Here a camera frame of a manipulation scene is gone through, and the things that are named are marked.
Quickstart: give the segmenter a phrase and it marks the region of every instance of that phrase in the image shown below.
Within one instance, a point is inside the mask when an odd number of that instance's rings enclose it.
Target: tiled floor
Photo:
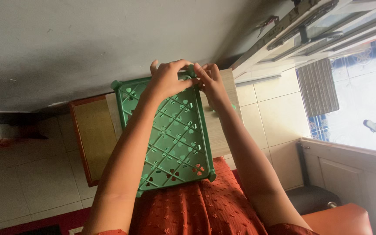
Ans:
[[[310,135],[295,69],[275,80],[238,87],[243,123],[285,190],[303,184],[295,143]],[[224,156],[235,169],[232,155]]]
[[[0,229],[90,207],[70,115],[39,123],[48,140],[0,149]]]
[[[309,117],[312,138],[376,150],[376,41],[350,56],[331,59],[339,110]]]
[[[295,72],[238,94],[244,124],[284,189],[302,185],[294,143],[310,130]],[[86,183],[70,116],[44,120],[39,130],[49,140],[0,149],[0,229],[87,208],[94,200],[97,187]],[[225,158],[236,168],[231,155]]]

